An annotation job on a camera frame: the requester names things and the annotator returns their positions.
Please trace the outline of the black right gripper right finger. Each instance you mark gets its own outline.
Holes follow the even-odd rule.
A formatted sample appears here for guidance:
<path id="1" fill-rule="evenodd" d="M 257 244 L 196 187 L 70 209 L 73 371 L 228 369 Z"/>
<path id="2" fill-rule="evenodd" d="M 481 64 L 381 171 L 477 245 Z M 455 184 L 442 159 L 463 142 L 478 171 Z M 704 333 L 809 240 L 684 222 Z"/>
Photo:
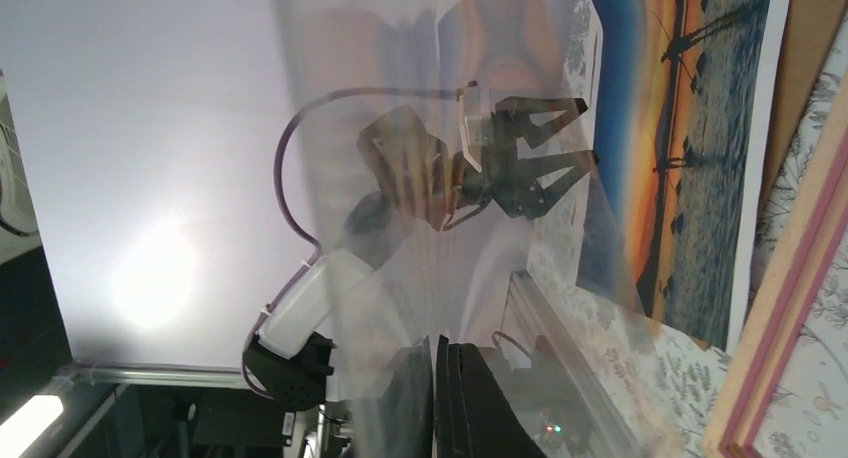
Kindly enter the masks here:
<path id="1" fill-rule="evenodd" d="M 542 457 L 479 348 L 438 338 L 435 440 L 439 457 Z"/>

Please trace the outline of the pink wooden picture frame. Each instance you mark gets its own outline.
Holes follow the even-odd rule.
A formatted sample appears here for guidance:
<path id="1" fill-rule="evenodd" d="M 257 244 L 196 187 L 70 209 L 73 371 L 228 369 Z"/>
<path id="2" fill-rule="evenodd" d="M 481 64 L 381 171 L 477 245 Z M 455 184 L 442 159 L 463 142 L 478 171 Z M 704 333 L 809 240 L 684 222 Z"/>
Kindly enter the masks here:
<path id="1" fill-rule="evenodd" d="M 707 457 L 755 457 L 754 438 L 847 228 L 847 89 L 840 88 L 705 431 Z"/>

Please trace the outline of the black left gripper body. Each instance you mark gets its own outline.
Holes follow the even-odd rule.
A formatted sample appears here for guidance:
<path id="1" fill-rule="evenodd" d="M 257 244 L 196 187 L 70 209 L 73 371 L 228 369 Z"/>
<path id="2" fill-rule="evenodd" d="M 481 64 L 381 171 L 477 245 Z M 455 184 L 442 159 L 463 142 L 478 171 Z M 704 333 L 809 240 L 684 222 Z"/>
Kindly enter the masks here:
<path id="1" fill-rule="evenodd" d="M 492 131 L 493 127 L 493 112 L 490 112 Z M 524 139 L 519 139 L 517 142 L 518 159 L 526 158 L 519 154 L 518 143 Z M 464 159 L 462 148 L 454 158 L 455 167 L 459 170 L 461 182 L 455 187 L 460 192 L 460 202 L 464 205 L 474 204 L 479 207 L 488 205 L 493 201 L 496 203 L 496 174 L 502 171 L 505 166 L 511 161 L 493 160 L 493 143 L 483 152 L 482 171 L 477 172 Z"/>

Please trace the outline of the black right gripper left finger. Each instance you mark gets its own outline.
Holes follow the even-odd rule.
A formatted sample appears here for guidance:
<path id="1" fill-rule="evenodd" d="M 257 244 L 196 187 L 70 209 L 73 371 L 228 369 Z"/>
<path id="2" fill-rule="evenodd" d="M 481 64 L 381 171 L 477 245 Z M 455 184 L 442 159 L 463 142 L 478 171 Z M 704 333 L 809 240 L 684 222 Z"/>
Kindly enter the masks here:
<path id="1" fill-rule="evenodd" d="M 398 350 L 365 396 L 354 402 L 357 457 L 432 455 L 434 418 L 430 340 Z"/>

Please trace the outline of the clear acrylic sheet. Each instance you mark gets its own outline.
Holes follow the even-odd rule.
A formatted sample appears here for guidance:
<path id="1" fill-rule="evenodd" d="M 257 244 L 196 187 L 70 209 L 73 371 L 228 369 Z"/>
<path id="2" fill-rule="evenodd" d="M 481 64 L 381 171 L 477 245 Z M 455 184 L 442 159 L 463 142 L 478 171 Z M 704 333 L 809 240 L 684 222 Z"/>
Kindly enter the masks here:
<path id="1" fill-rule="evenodd" d="M 577 0 L 272 0 L 349 457 L 647 457 Z"/>

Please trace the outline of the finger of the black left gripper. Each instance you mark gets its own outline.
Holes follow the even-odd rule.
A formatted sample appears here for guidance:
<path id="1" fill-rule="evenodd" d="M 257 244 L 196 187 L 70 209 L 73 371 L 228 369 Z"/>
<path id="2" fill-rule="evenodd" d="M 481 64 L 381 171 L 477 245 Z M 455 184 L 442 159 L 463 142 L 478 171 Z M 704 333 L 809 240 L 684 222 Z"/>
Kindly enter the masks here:
<path id="1" fill-rule="evenodd" d="M 583 98 L 503 98 L 493 112 L 493 160 L 517 160 L 519 139 L 538 148 L 588 109 Z"/>
<path id="2" fill-rule="evenodd" d="M 496 174 L 496 203 L 510 218 L 541 218 L 597 163 L 593 150 L 512 160 Z"/>

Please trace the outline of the sunset photo print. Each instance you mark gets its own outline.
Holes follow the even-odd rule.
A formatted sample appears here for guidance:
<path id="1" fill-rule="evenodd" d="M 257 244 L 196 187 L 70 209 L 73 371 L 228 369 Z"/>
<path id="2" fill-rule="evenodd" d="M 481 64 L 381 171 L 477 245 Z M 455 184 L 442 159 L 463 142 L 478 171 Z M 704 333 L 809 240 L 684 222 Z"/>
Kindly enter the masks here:
<path id="1" fill-rule="evenodd" d="M 593 144 L 642 310 L 722 350 L 741 334 L 789 1 L 591 1 Z"/>

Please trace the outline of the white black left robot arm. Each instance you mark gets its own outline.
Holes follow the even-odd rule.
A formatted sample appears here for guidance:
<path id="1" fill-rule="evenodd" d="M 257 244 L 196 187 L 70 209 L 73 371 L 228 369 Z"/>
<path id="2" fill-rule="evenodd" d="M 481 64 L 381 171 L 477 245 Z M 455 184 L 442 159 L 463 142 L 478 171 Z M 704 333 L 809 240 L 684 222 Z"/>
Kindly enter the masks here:
<path id="1" fill-rule="evenodd" d="M 511 219 L 547 215 L 592 170 L 597 154 L 522 158 L 518 145 L 547 143 L 587 110 L 581 98 L 505 97 L 481 122 L 478 159 L 451 152 L 409 104 L 365 126 L 356 148 L 377 187 L 348 212 L 332 243 L 304 235 L 313 254 L 264 309 L 243 349 L 241 373 L 252 390 L 290 412 L 323 404 L 335 373 L 333 341 L 319 331 L 331 294 L 351 292 L 382 268 L 416 221 L 449 232 L 490 205 Z"/>

